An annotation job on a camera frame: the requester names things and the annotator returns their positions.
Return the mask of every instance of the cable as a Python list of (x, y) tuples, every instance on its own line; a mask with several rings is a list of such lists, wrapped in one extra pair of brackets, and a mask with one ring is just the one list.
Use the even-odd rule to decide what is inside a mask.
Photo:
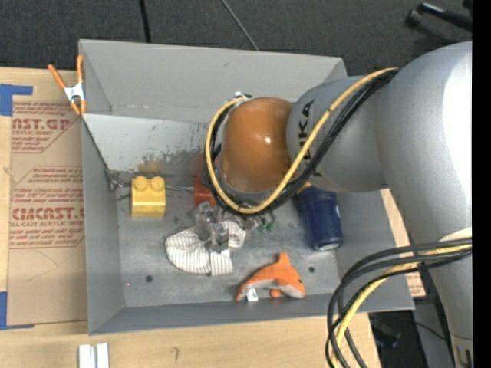
[(223, 3), (223, 5), (225, 6), (225, 8), (227, 8), (227, 11), (229, 12), (229, 14), (233, 17), (233, 19), (236, 21), (236, 24), (239, 25), (240, 29), (242, 30), (242, 32), (244, 33), (244, 35), (247, 37), (247, 39), (249, 40), (249, 42), (251, 43), (251, 45), (254, 47), (254, 49), (256, 49), (257, 51), (259, 51), (259, 48), (258, 46), (255, 44), (255, 42), (252, 40), (252, 37), (249, 35), (249, 33), (247, 32), (246, 28), (242, 25), (242, 22), (239, 20), (239, 18), (237, 18), (236, 14), (234, 13), (234, 11), (230, 8), (229, 4), (227, 3), (226, 0), (221, 0), (221, 2)]
[[(408, 251), (413, 251), (413, 252), (418, 252), (420, 250), (427, 250), (428, 248), (432, 248), (434, 246), (439, 247), (438, 249), (432, 250), (432, 251), (427, 251), (422, 253), (422, 256), (419, 258), (395, 258), (392, 259), (392, 261), (382, 261), (378, 262), (375, 264), (370, 264), (369, 266), (365, 268), (361, 268), (363, 265), (367, 264), (369, 261), (377, 260), (379, 258), (382, 258), (387, 255), (392, 255), (396, 253), (401, 253), (401, 252), (408, 252)], [(376, 254), (372, 254), (369, 257), (366, 257), (362, 259), (361, 261), (357, 262), (354, 266), (350, 268), (348, 273), (343, 277), (341, 280), (341, 283), (339, 287), (336, 289), (334, 292), (331, 301), (329, 303), (328, 307), (328, 328), (330, 330), (328, 342), (326, 343), (326, 357), (328, 358), (328, 362), (330, 363), (330, 366), (332, 365), (329, 357), (328, 357), (328, 344), (329, 342), (332, 343), (333, 350), (336, 353), (336, 356), (339, 360), (339, 362), (343, 366), (347, 366), (344, 358), (341, 355), (341, 351), (338, 349), (337, 342), (342, 339), (343, 334), (346, 335), (348, 344), (350, 344), (350, 348), (354, 352), (355, 358), (357, 359), (358, 363), (361, 366), (365, 366), (363, 360), (361, 359), (358, 351), (356, 350), (356, 347), (352, 343), (351, 338), (349, 337), (349, 332), (347, 332), (347, 325), (349, 323), (349, 320), (352, 318), (352, 315), (356, 310), (358, 309), (359, 305), (364, 301), (364, 299), (379, 285), (381, 284), (385, 279), (387, 279), (390, 276), (394, 276), (396, 274), (403, 274), (407, 272), (413, 272), (413, 271), (418, 271), (420, 269), (425, 269), (425, 268), (431, 268), (431, 267), (436, 267), (437, 265), (443, 265), (446, 263), (449, 263), (451, 261), (459, 260), (460, 258), (464, 258), (468, 255), (472, 254), (472, 239), (471, 238), (464, 238), (460, 239), (459, 241), (445, 241), (443, 243), (433, 243), (433, 244), (424, 244), (424, 245), (416, 245), (413, 247), (401, 247), (401, 248), (392, 248), (390, 250), (378, 252)], [(421, 261), (436, 261), (436, 263), (430, 263), (430, 264), (422, 264)], [(366, 274), (370, 271), (373, 271), (377, 268), (382, 268), (382, 267), (387, 267), (388, 264), (397, 264), (396, 266), (392, 266), (388, 270), (386, 270), (381, 276), (375, 278), (365, 286), (363, 286), (356, 294), (355, 296), (352, 297), (350, 303), (342, 310), (341, 312), (341, 307), (342, 307), (342, 291), (346, 288), (346, 286), (353, 281), (355, 278), (360, 277), (362, 274)], [(332, 323), (332, 317), (334, 314), (334, 302), (336, 300), (336, 297), (338, 298), (338, 304), (340, 304), (340, 309), (339, 311), (341, 312), (338, 320), (336, 323), (333, 325)], [(333, 340), (333, 333), (334, 329), (337, 326), (341, 326), (339, 331), (337, 332), (337, 336), (335, 340)]]
[[(383, 274), (383, 275), (375, 278), (374, 280), (370, 281), (369, 283), (365, 284), (362, 288), (360, 288), (358, 290), (358, 292), (355, 294), (355, 296), (353, 296), (353, 298), (351, 299), (350, 303), (348, 303), (347, 307), (353, 306), (353, 303), (355, 302), (355, 300), (357, 300), (372, 284), (374, 284), (376, 282), (379, 282), (382, 279), (389, 278), (389, 277), (392, 277), (392, 276), (395, 276), (395, 275), (399, 275), (399, 274), (407, 274), (407, 273), (411, 273), (411, 272), (415, 272), (415, 271), (425, 270), (425, 269), (428, 269), (428, 268), (435, 268), (435, 267), (439, 267), (439, 266), (442, 266), (442, 265), (447, 265), (447, 264), (449, 264), (452, 261), (462, 260), (462, 259), (468, 257), (471, 254), (472, 254), (472, 252), (464, 252), (462, 254), (455, 255), (455, 257), (453, 257), (453, 258), (444, 259), (444, 260), (439, 261), (439, 262), (434, 263), (434, 264), (419, 264), (418, 266), (416, 266), (414, 268), (406, 268), (406, 269), (403, 269), (403, 270), (391, 272), (390, 274), (388, 274), (388, 273), (387, 274)], [(346, 360), (344, 359), (344, 357), (342, 356), (341, 351), (339, 350), (339, 346), (338, 346), (338, 342), (337, 342), (337, 337), (334, 337), (334, 335), (333, 335), (334, 334), (334, 329), (337, 326), (340, 325), (341, 321), (343, 319), (345, 319), (346, 316), (347, 316), (347, 313), (346, 313), (346, 311), (344, 311), (343, 314), (340, 315), (340, 317), (334, 323), (333, 328), (329, 331), (329, 336), (328, 336), (328, 341), (326, 343), (326, 350), (325, 350), (325, 352), (326, 352), (326, 357), (328, 359), (328, 363), (329, 363), (329, 366), (330, 367), (334, 367), (335, 368), (335, 365), (332, 363), (331, 358), (328, 355), (328, 345), (329, 345), (329, 342), (331, 342), (331, 345), (333, 346), (333, 351), (336, 354), (336, 357), (338, 358), (338, 360), (341, 363), (341, 365), (343, 365), (343, 367), (348, 367), (349, 368), (349, 366), (346, 363)]]
[[(343, 290), (348, 286), (350, 282), (352, 282), (355, 278), (360, 277), (363, 274), (366, 274), (370, 271), (377, 270), (378, 268), (384, 268), (387, 267), (388, 265), (395, 265), (395, 264), (400, 264), (403, 262), (411, 262), (411, 261), (416, 261), (419, 259), (416, 258), (396, 258), (392, 259), (390, 261), (379, 261), (378, 263), (371, 264), (370, 266), (366, 266), (365, 268), (362, 268), (364, 265), (370, 263), (371, 261), (376, 261), (377, 259), (389, 256), (389, 255), (396, 255), (400, 253), (406, 253), (409, 251), (412, 251), (413, 253), (418, 253), (418, 251), (424, 251), (427, 249), (434, 249), (434, 248), (448, 248), (448, 247), (458, 247), (462, 246), (463, 244), (469, 244), (472, 243), (471, 238), (462, 238), (460, 240), (455, 240), (455, 241), (444, 241), (444, 242), (436, 242), (436, 243), (430, 243), (430, 244), (422, 244), (422, 245), (412, 245), (412, 246), (406, 246), (406, 247), (399, 247), (399, 248), (391, 248), (385, 251), (377, 252), (375, 254), (369, 255), (366, 258), (361, 259), (357, 263), (355, 263), (351, 268), (348, 270), (348, 272), (344, 275), (344, 277), (341, 280), (341, 283), (339, 284), (338, 288), (336, 291), (334, 291), (331, 301), (329, 302), (328, 305), (328, 328), (332, 327), (332, 317), (334, 315), (334, 306), (335, 306), (335, 301), (338, 300), (338, 306), (339, 306), (339, 311), (341, 312), (341, 308), (343, 306), (343, 301), (342, 301), (342, 296), (343, 296)], [(447, 252), (444, 252), (443, 254), (438, 254), (440, 257), (443, 255), (448, 255)], [(349, 339), (349, 334), (347, 334), (347, 340), (348, 343), (350, 343)], [(352, 350), (354, 351), (354, 354), (356, 356), (356, 348), (353, 347)]]
[[(469, 240), (471, 240), (471, 239), (462, 239), (460, 242), (461, 243), (464, 243), (464, 242), (468, 242)], [(428, 245), (420, 245), (420, 246), (414, 247), (414, 248), (419, 248), (421, 246), (423, 246), (426, 249), (426, 247)], [(445, 250), (443, 250), (443, 253), (439, 253), (439, 254), (434, 254), (433, 253), (433, 254), (429, 254), (429, 256), (430, 257), (431, 256), (434, 256), (434, 257), (438, 256), (439, 258), (441, 258), (443, 256), (447, 256), (448, 257), (448, 252), (445, 251)], [(416, 259), (416, 258), (398, 258), (398, 259), (394, 259), (394, 264), (396, 264), (396, 263), (402, 263), (403, 261), (409, 263), (410, 261), (419, 261), (419, 260), (420, 260), (419, 258), (418, 259)], [(385, 265), (386, 265), (385, 262), (379, 262), (379, 263), (373, 264), (372, 266), (366, 267), (365, 269), (361, 270), (363, 272), (361, 274), (359, 274), (359, 275), (362, 275), (363, 273), (367, 273), (367, 272), (370, 272), (370, 271), (373, 271), (374, 269), (376, 269), (376, 268), (373, 268), (373, 266), (378, 266), (379, 268), (382, 268)], [(329, 308), (328, 308), (328, 327), (329, 328), (332, 327), (332, 315), (333, 315), (333, 312), (334, 312), (334, 301), (336, 299), (336, 296), (339, 294), (339, 297), (338, 297), (338, 306), (340, 307), (340, 310), (339, 311), (341, 311), (341, 307), (343, 305), (343, 302), (342, 302), (342, 293), (340, 294), (340, 292), (342, 292), (344, 290), (344, 288), (346, 287), (346, 285), (349, 282), (351, 282), (354, 278), (358, 277), (359, 275), (358, 274), (355, 274), (355, 272), (351, 272), (351, 276), (349, 276), (348, 274), (345, 275), (343, 277), (343, 280), (341, 281), (340, 286), (338, 287), (338, 289), (333, 294), (332, 299), (331, 299), (330, 304), (329, 304)], [(364, 366), (361, 358), (359, 357), (359, 354), (358, 354), (358, 357), (357, 357), (358, 351), (356, 350), (356, 347), (354, 346), (354, 344), (352, 344), (352, 340), (349, 337), (349, 333), (347, 333), (346, 335), (347, 335), (346, 337), (347, 337), (348, 344), (350, 345), (350, 348), (352, 349), (352, 351), (353, 351), (353, 353), (355, 355), (355, 358), (357, 358), (357, 361), (360, 363), (361, 366)]]
[[(421, 256), (419, 256), (417, 258), (417, 260), (421, 260), (421, 261), (436, 260), (436, 257), (438, 257), (439, 259), (441, 259), (441, 258), (451, 258), (452, 255), (453, 254), (421, 255)], [(391, 259), (391, 260), (388, 260), (388, 261), (379, 261), (379, 262), (377, 262), (375, 264), (371, 264), (371, 265), (369, 265), (369, 266), (367, 266), (367, 267), (365, 267), (365, 268), (363, 268), (361, 270), (350, 271), (350, 274), (347, 273), (344, 276), (344, 283), (345, 283), (344, 287), (339, 287), (336, 290), (336, 292), (333, 294), (332, 299), (330, 301), (330, 305), (329, 305), (328, 311), (330, 311), (331, 313), (328, 314), (328, 327), (331, 327), (332, 326), (332, 320), (330, 318), (332, 316), (332, 312), (334, 311), (334, 304), (333, 303), (336, 300), (336, 297), (338, 297), (338, 306), (339, 307), (342, 307), (343, 304), (344, 304), (343, 303), (343, 295), (342, 295), (341, 292), (345, 289), (347, 283), (349, 283), (353, 279), (358, 278), (361, 275), (367, 274), (367, 273), (369, 273), (371, 271), (375, 271), (375, 270), (378, 270), (380, 268), (386, 268), (389, 265), (396, 265), (396, 264), (403, 264), (403, 263), (414, 262), (415, 259), (416, 258), (414, 258), (414, 257), (406, 257), (406, 258)], [(353, 353), (353, 355), (354, 355), (355, 359), (357, 360), (358, 364), (362, 368), (365, 368), (366, 365), (364, 364), (363, 360), (361, 359), (361, 356), (360, 356), (360, 354), (359, 354), (356, 346), (354, 345), (353, 340), (351, 339), (351, 335), (349, 334), (348, 329), (346, 329), (345, 338), (346, 338), (346, 341), (348, 342), (348, 346), (350, 347), (351, 352)]]
[(150, 26), (148, 25), (147, 8), (145, 6), (145, 0), (138, 0), (140, 3), (141, 18), (143, 21), (143, 29), (145, 31), (145, 40), (148, 44), (152, 43), (152, 38), (150, 36)]
[(366, 77), (363, 77), (356, 83), (352, 84), (347, 90), (343, 92), (343, 94), (338, 97), (338, 99), (324, 112), (322, 115), (321, 119), (315, 124), (315, 127), (312, 129), (310, 135), (308, 136), (307, 140), (305, 141), (305, 144), (303, 147), (300, 149), (300, 152), (296, 156), (295, 160), (293, 161), (292, 165), (290, 166), (290, 169), (288, 172), (285, 174), (283, 180), (280, 182), (278, 187), (276, 187), (275, 191), (261, 204), (255, 205), (254, 207), (242, 207), (240, 204), (235, 203), (232, 201), (227, 194), (223, 191), (223, 189), (220, 187), (218, 179), (216, 178), (216, 174), (211, 162), (211, 156), (210, 156), (210, 142), (211, 142), (211, 137), (212, 137), (212, 132), (214, 129), (214, 126), (216, 124), (216, 121), (219, 119), (219, 116), (222, 113), (225, 113), (231, 106), (233, 106), (233, 103), (231, 104), (230, 102), (226, 103), (224, 106), (222, 106), (219, 111), (216, 113), (216, 115), (213, 117), (212, 122), (209, 125), (208, 128), (208, 134), (206, 136), (206, 143), (205, 143), (205, 159), (206, 159), (206, 167), (208, 169), (208, 174), (211, 179), (211, 183), (213, 184), (214, 189), (216, 190), (217, 195), (223, 200), (228, 207), (231, 209), (237, 211), (240, 214), (257, 214), (258, 212), (262, 211), (263, 209), (266, 209), (268, 206), (270, 206), (276, 198), (279, 196), (279, 194), (282, 192), (282, 190), (286, 187), (287, 183), (289, 182), (290, 178), (293, 176), (295, 171), (297, 170), (298, 166), (303, 160), (304, 155), (307, 153), (308, 149), (310, 148), (312, 142), (314, 141), (315, 137), (318, 135), (320, 129), (324, 126), (325, 122), (327, 119), (331, 116), (332, 112), (336, 110), (336, 108), (341, 105), (345, 100), (347, 100), (357, 89), (360, 87), (363, 87), (366, 83), (370, 82), (371, 80), (375, 79), (376, 77), (381, 76), (382, 74), (388, 72), (388, 71), (393, 71), (395, 68), (387, 68), (384, 70), (380, 70), (377, 72), (374, 72), (373, 74), (369, 74)]

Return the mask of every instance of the crumpled towel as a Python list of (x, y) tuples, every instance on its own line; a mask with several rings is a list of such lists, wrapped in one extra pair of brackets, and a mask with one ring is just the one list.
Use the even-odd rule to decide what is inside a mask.
[(166, 253), (170, 262), (180, 270), (193, 274), (222, 275), (233, 272), (230, 250), (242, 247), (246, 239), (246, 231), (234, 221), (221, 221), (229, 230), (229, 248), (221, 252), (209, 251), (201, 241), (196, 229), (185, 229), (168, 237), (165, 241)]

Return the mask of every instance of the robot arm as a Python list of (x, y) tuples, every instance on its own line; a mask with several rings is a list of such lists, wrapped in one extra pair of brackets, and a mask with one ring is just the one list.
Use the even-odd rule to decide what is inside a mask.
[[(388, 187), (414, 244), (435, 243), (459, 233), (472, 236), (472, 42), (441, 48), (399, 71), (382, 71), (369, 78), (368, 87), (363, 87), (364, 79), (359, 77), (322, 84), (302, 95), (292, 109), (287, 108), (286, 146), (292, 165), (298, 166), (296, 184), (290, 192), (297, 192), (307, 179), (313, 186), (330, 192)], [(358, 84), (361, 91), (350, 90)], [(281, 121), (283, 132), (285, 115), (280, 114), (282, 118), (273, 118), (264, 132), (257, 129), (253, 119), (236, 123), (238, 127), (248, 124), (244, 131), (255, 138), (255, 148), (261, 152), (261, 146), (268, 148), (278, 136), (270, 132), (275, 129), (275, 121)], [(212, 122), (209, 134), (217, 130)], [(331, 131), (335, 134), (330, 138), (326, 133)], [(231, 130), (229, 136), (238, 132), (238, 129)], [(229, 140), (231, 137), (227, 135), (223, 138), (224, 149)], [(248, 139), (243, 137), (239, 143), (245, 141)], [(215, 179), (208, 145), (206, 151), (208, 172)], [(255, 170), (251, 164), (255, 159), (258, 157), (247, 162), (252, 170)], [(253, 173), (259, 178), (254, 185), (258, 190), (251, 192), (245, 183), (242, 187), (231, 184), (234, 167), (222, 159), (217, 174), (232, 196), (252, 202), (268, 197), (263, 205), (251, 208), (229, 202), (227, 198), (231, 209), (243, 215), (254, 214), (255, 208), (257, 211), (273, 208), (288, 198), (283, 187), (285, 180), (293, 177), (291, 170), (285, 174), (284, 163), (265, 164), (263, 170), (266, 165), (277, 176), (285, 177), (281, 182), (273, 179), (263, 184), (262, 174)], [(458, 368), (473, 366), (472, 259), (468, 257), (431, 269), (430, 274), (446, 312), (456, 365)]]
[[(291, 155), (298, 152), (299, 136), (355, 80), (322, 84), (298, 100), (288, 122)], [(419, 57), (363, 103), (310, 182), (331, 191), (389, 187), (415, 244), (472, 235), (471, 89), (471, 42)], [(472, 259), (430, 275), (446, 312), (456, 366), (473, 366)]]

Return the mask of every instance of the black cable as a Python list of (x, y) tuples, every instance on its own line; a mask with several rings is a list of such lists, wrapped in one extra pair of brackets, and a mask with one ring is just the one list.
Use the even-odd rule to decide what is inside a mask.
[[(406, 253), (406, 252), (413, 252), (413, 254), (417, 254), (418, 251), (424, 251), (428, 249), (436, 249), (436, 248), (450, 248), (450, 247), (455, 247), (459, 245), (465, 245), (465, 244), (472, 244), (472, 239), (471, 238), (461, 238), (459, 240), (451, 240), (451, 241), (442, 241), (442, 242), (434, 242), (434, 243), (426, 243), (426, 244), (420, 244), (420, 245), (412, 245), (412, 246), (406, 246), (406, 247), (399, 247), (399, 248), (391, 248), (387, 249), (385, 251), (380, 251), (376, 252), (372, 255), (367, 256), (366, 258), (361, 259), (360, 261), (356, 262), (353, 266), (350, 267), (350, 269), (346, 272), (344, 277), (341, 280), (340, 285), (338, 286), (337, 290), (333, 293), (331, 297), (331, 301), (329, 302), (328, 306), (328, 326), (330, 327), (332, 325), (332, 315), (334, 314), (334, 302), (336, 301), (336, 297), (338, 300), (338, 310), (341, 310), (341, 307), (343, 306), (343, 300), (342, 300), (342, 292), (343, 290), (348, 286), (348, 284), (353, 281), (355, 278), (358, 278), (364, 274), (367, 274), (370, 271), (375, 271), (380, 268), (386, 268), (390, 267), (392, 265), (398, 265), (406, 262), (412, 262), (412, 261), (419, 261), (419, 260), (424, 260), (425, 258), (430, 257), (431, 259), (436, 259), (436, 258), (442, 258), (445, 256), (451, 257), (451, 255), (454, 254), (447, 254), (447, 253), (440, 253), (440, 254), (433, 254), (433, 255), (422, 255), (420, 258), (394, 258), (389, 261), (379, 261), (375, 264), (372, 264), (370, 266), (367, 266), (365, 268), (362, 268), (365, 264), (369, 263), (370, 261), (376, 261), (377, 259), (380, 259), (385, 256), (389, 255), (397, 255), (400, 253)], [(359, 356), (358, 350), (356, 349), (356, 346), (354, 345), (351, 335), (349, 334), (349, 331), (346, 332), (346, 340), (348, 342), (348, 345), (351, 348), (351, 351), (353, 352), (355, 358), (357, 358), (358, 363), (363, 367), (363, 363), (361, 360), (361, 357)]]
[(143, 29), (145, 31), (145, 39), (148, 44), (151, 44), (152, 38), (150, 36), (150, 26), (148, 25), (147, 7), (145, 6), (145, 0), (138, 0), (138, 2), (140, 3), (140, 11), (143, 21)]
[(226, 0), (220, 0), (222, 2), (222, 4), (225, 6), (225, 8), (227, 9), (227, 11), (229, 12), (229, 14), (232, 16), (232, 18), (234, 19), (234, 21), (236, 21), (236, 24), (240, 27), (240, 29), (242, 30), (242, 32), (244, 33), (244, 35), (247, 37), (247, 39), (249, 40), (249, 42), (251, 43), (252, 47), (254, 49), (256, 49), (257, 51), (259, 51), (259, 48), (258, 46), (255, 44), (254, 40), (252, 40), (252, 37), (249, 35), (249, 33), (247, 32), (246, 28), (244, 27), (244, 25), (242, 24), (242, 22), (239, 20), (239, 18), (237, 18), (237, 15), (234, 13), (234, 11), (232, 10), (232, 8), (230, 8), (230, 5), (229, 3), (227, 3)]
[(373, 284), (374, 282), (377, 282), (377, 281), (379, 281), (381, 279), (392, 277), (392, 276), (395, 276), (395, 275), (408, 274), (408, 273), (415, 272), (415, 271), (420, 271), (420, 270), (424, 270), (424, 269), (428, 269), (428, 268), (433, 268), (433, 267), (439, 267), (439, 266), (442, 266), (442, 265), (447, 265), (447, 264), (449, 264), (452, 261), (457, 261), (457, 260), (464, 259), (464, 258), (466, 258), (469, 255), (471, 255), (471, 253), (466, 252), (466, 253), (463, 253), (461, 255), (456, 255), (454, 258), (450, 258), (450, 259), (445, 259), (445, 260), (439, 261), (436, 264), (419, 264), (416, 268), (410, 268), (410, 269), (406, 269), (406, 270), (396, 271), (396, 272), (391, 273), (391, 274), (381, 275), (381, 276), (375, 278), (374, 280), (370, 281), (369, 283), (365, 284), (352, 297), (352, 299), (350, 300), (350, 302), (344, 308), (343, 313), (338, 317), (338, 319), (336, 320), (336, 322), (334, 322), (334, 325), (332, 327), (332, 330), (330, 330), (330, 332), (329, 332), (329, 337), (328, 337), (328, 341), (326, 343), (326, 348), (325, 348), (326, 357), (328, 359), (329, 365), (330, 366), (333, 366), (332, 363), (331, 363), (331, 361), (330, 361), (330, 359), (329, 359), (329, 357), (328, 357), (328, 344), (329, 344), (329, 341), (331, 341), (331, 345), (333, 346), (333, 351), (336, 353), (336, 357), (338, 358), (339, 362), (343, 365), (343, 367), (348, 367), (349, 368), (349, 366), (346, 363), (346, 360), (342, 356), (342, 352), (339, 349), (338, 343), (337, 343), (335, 337), (333, 336), (334, 329), (342, 322), (342, 320), (344, 319), (345, 314), (347, 313), (347, 311), (349, 310), (349, 308), (351, 307), (351, 305), (356, 301), (356, 299), (358, 298), (358, 296), (366, 288), (368, 288), (371, 284)]
[[(472, 251), (472, 249), (469, 248), (467, 250), (463, 250), (462, 252), (471, 252), (471, 251)], [(415, 257), (412, 257), (412, 258), (411, 257), (409, 257), (409, 258), (395, 258), (395, 259), (391, 259), (391, 260), (388, 260), (388, 261), (380, 261), (380, 262), (371, 264), (371, 265), (367, 266), (366, 268), (362, 268), (361, 270), (355, 271), (355, 272), (351, 273), (351, 276), (350, 277), (348, 277), (348, 279), (347, 279), (344, 287), (341, 288), (336, 293), (338, 295), (338, 309), (340, 310), (340, 308), (343, 307), (343, 304), (344, 304), (342, 291), (355, 278), (359, 278), (360, 276), (362, 276), (364, 274), (367, 274), (367, 273), (369, 273), (371, 271), (375, 271), (375, 270), (378, 270), (378, 269), (381, 269), (381, 268), (388, 268), (388, 267), (393, 266), (393, 265), (402, 265), (402, 264), (412, 263), (412, 262), (419, 261), (419, 260), (421, 260), (421, 261), (442, 260), (443, 258), (453, 258), (454, 256), (455, 256), (454, 253), (452, 253), (452, 254), (443, 253), (443, 254), (436, 254), (436, 255), (435, 254), (421, 255), (418, 258), (415, 258)], [(348, 346), (350, 347), (351, 352), (353, 353), (353, 355), (354, 355), (355, 359), (357, 360), (358, 364), (362, 368), (365, 368), (366, 366), (364, 365), (364, 362), (361, 359), (361, 355), (359, 354), (358, 349), (355, 346), (354, 341), (352, 340), (351, 335), (350, 335), (348, 329), (346, 330), (344, 336), (345, 336), (346, 341), (348, 342)]]
[(472, 244), (472, 243), (473, 243), (472, 238), (459, 238), (456, 240), (439, 241), (439, 242), (435, 241), (435, 242), (423, 243), (423, 244), (418, 244), (418, 245), (405, 245), (403, 247), (389, 248), (389, 249), (386, 249), (383, 251), (375, 252), (371, 255), (368, 255), (368, 256), (360, 259), (355, 264), (353, 264), (348, 269), (348, 271), (346, 271), (343, 278), (348, 277), (352, 272), (363, 267), (364, 265), (366, 265), (370, 261), (382, 259), (386, 256), (406, 254), (408, 252), (412, 252), (413, 254), (418, 254), (419, 251), (428, 251), (428, 250), (434, 250), (434, 249), (439, 249), (439, 248), (454, 248), (454, 247), (458, 247), (460, 245), (468, 245), (468, 244)]
[[(334, 351), (334, 354), (336, 355), (338, 361), (341, 363), (341, 365), (344, 368), (346, 368), (346, 367), (349, 368), (348, 364), (346, 363), (345, 358), (342, 355), (341, 350), (339, 349), (338, 342), (335, 339), (334, 331), (335, 331), (335, 328), (343, 321), (349, 308), (353, 305), (353, 303), (360, 296), (360, 294), (363, 293), (367, 288), (369, 288), (374, 282), (378, 282), (382, 279), (393, 277), (393, 276), (400, 275), (400, 274), (409, 274), (409, 273), (416, 272), (416, 271), (422, 271), (422, 270), (427, 270), (430, 268), (437, 268), (437, 267), (441, 267), (444, 265), (448, 265), (449, 263), (452, 263), (454, 261), (463, 260), (464, 258), (467, 258), (471, 254), (472, 254), (472, 251), (466, 250), (462, 253), (460, 253), (460, 252), (456, 253), (452, 258), (446, 258), (446, 259), (440, 260), (436, 263), (430, 263), (430, 264), (419, 263), (419, 264), (417, 264), (417, 266), (415, 268), (408, 268), (405, 270), (395, 271), (395, 272), (390, 273), (390, 274), (382, 274), (382, 275), (372, 279), (371, 281), (366, 283), (363, 287), (358, 289), (358, 291), (353, 295), (353, 297), (350, 299), (348, 304), (343, 308), (343, 311), (339, 314), (338, 319), (332, 324), (331, 328), (328, 329), (329, 335), (328, 335), (328, 339), (327, 339), (326, 344), (325, 344), (325, 356), (326, 356), (326, 359), (328, 361), (329, 366), (334, 368), (334, 365), (332, 364), (331, 359), (329, 357), (329, 353), (328, 353), (328, 346), (329, 346), (329, 344), (331, 344), (333, 351)], [(332, 322), (332, 315), (333, 314), (334, 313), (332, 313), (332, 312), (331, 313), (328, 312), (328, 320), (330, 320), (331, 322)]]

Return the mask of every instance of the cardboard box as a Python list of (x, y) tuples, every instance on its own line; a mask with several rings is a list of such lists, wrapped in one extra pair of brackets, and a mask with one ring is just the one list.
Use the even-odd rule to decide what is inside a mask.
[(7, 325), (85, 320), (81, 119), (48, 70), (1, 68), (0, 83), (31, 87), (13, 97), (2, 171), (11, 200)]
[[(248, 235), (233, 256), (233, 274), (209, 277), (173, 267), (163, 242), (193, 225), (192, 195), (170, 193), (162, 220), (132, 219), (129, 192), (111, 191), (106, 171), (127, 179), (156, 167), (172, 184), (193, 186), (207, 123), (236, 91), (295, 102), (311, 87), (345, 77), (342, 59), (110, 41), (81, 40), (79, 48), (87, 96), (82, 146), (90, 334), (325, 315), (340, 277), (356, 260), (395, 246), (381, 193), (364, 192), (338, 196), (346, 241), (336, 251), (313, 251), (287, 203), (277, 210), (274, 232)], [(290, 255), (307, 296), (234, 301), (239, 284), (280, 251)], [(407, 282), (397, 277), (362, 310), (412, 307)]]

